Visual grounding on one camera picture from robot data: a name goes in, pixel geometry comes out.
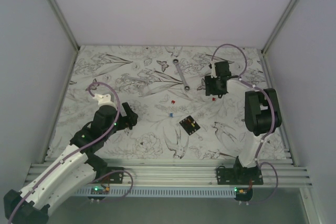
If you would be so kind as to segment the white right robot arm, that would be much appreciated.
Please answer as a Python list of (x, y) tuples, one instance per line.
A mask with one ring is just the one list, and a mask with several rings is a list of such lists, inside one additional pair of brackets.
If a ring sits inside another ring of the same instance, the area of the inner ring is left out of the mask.
[(221, 98), (225, 94), (234, 94), (245, 97), (244, 120), (250, 133), (233, 168), (224, 169), (225, 175), (242, 185), (261, 175), (259, 153), (266, 138), (282, 124), (277, 94), (275, 89), (261, 89), (232, 75), (227, 61), (211, 61), (209, 68), (211, 73), (204, 77), (206, 96)]

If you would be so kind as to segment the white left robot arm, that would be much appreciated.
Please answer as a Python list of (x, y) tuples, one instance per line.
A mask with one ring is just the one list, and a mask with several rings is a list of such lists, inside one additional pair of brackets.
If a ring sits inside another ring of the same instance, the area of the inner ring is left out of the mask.
[(56, 208), (81, 187), (94, 184), (95, 194), (106, 195), (110, 184), (122, 183), (125, 170), (108, 167), (95, 154), (116, 131), (137, 124), (138, 115), (129, 104), (125, 102), (122, 107), (125, 116), (111, 103), (102, 105), (44, 172), (20, 191), (10, 190), (4, 196), (9, 223), (47, 223)]

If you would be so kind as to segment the black fuse box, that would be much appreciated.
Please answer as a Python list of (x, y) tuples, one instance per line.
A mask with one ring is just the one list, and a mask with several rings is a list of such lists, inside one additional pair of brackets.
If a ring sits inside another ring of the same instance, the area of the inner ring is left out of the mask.
[[(184, 124), (184, 121), (190, 119), (191, 122), (187, 121), (187, 124)], [(180, 126), (186, 131), (188, 135), (194, 134), (196, 131), (198, 131), (201, 127), (198, 125), (198, 123), (189, 115), (183, 120), (179, 121)]]

